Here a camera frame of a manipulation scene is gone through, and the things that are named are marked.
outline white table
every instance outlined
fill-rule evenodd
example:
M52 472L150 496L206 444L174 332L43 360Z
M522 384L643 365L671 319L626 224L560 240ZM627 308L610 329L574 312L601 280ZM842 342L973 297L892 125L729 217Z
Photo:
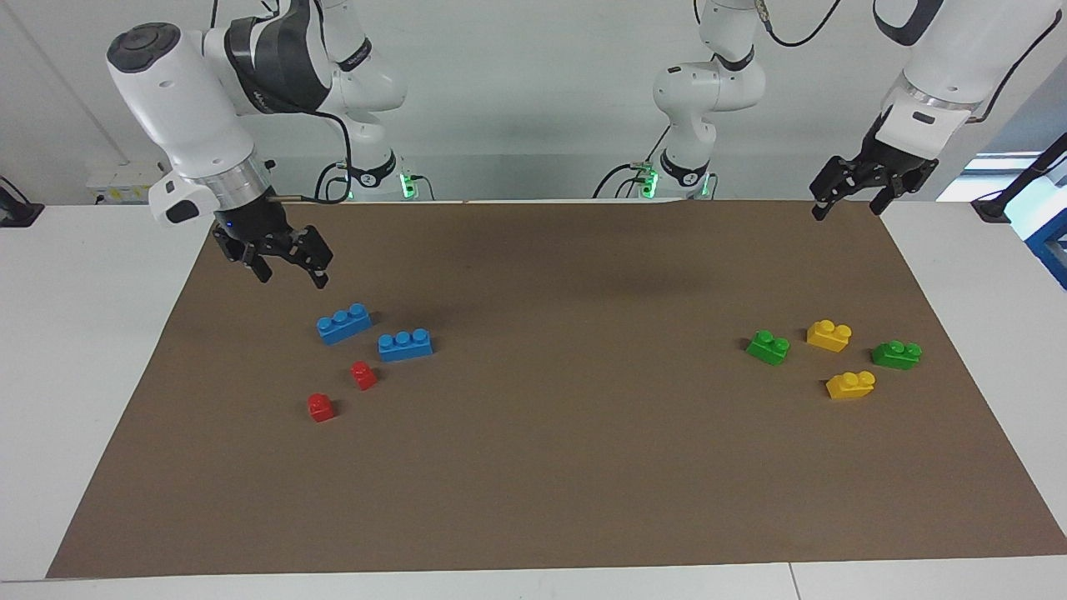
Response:
M885 221L1063 526L1067 294L1009 227L980 222L968 205L896 203ZM0 230L0 598L1067 598L1067 556L36 581L206 225L162 230L146 207L55 206L30 230Z

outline green block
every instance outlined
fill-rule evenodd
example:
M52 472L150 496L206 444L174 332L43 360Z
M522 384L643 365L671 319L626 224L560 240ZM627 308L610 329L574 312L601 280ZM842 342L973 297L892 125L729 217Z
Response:
M780 365L790 351L790 341L775 337L769 331L761 329L752 336L752 342L745 351L767 364Z
M908 370L919 364L922 354L923 349L919 344L903 344L893 340L871 350L871 361L878 366Z

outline red lego brick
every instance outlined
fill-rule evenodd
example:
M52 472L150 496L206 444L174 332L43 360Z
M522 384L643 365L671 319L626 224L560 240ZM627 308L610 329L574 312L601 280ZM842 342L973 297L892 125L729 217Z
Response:
M325 394L312 394L308 396L307 412L312 414L312 419L314 419L316 423L322 423L323 421L333 419L333 404L330 402L330 396L327 396Z
M355 384L363 391L367 391L375 383L378 383L378 377L375 376L375 372L363 361L356 361L352 364L352 378L355 379Z

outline blue object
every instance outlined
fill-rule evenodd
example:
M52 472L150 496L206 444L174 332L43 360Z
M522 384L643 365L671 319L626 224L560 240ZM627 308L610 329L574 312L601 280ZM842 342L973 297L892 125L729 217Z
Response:
M363 304L352 304L347 311L337 311L334 316L322 317L316 323L319 337L327 346L333 346L341 340L347 340L361 331L370 329L370 314Z
M1067 289L1067 251L1062 241L1064 236L1067 236L1067 208L1026 238L1026 246L1052 272L1060 285Z
M382 362L417 359L432 353L430 332L425 329L416 329L411 333L401 331L396 335L386 333L378 338L378 354L382 358Z

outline yellow block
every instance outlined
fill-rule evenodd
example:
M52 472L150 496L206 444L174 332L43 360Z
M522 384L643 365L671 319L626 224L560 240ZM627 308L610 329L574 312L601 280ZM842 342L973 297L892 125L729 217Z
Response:
M834 400L862 398L874 391L874 374L870 370L842 373L826 382L826 390Z
M853 330L847 325L834 326L833 321L823 319L808 328L808 343L825 348L831 352L840 352L848 345Z

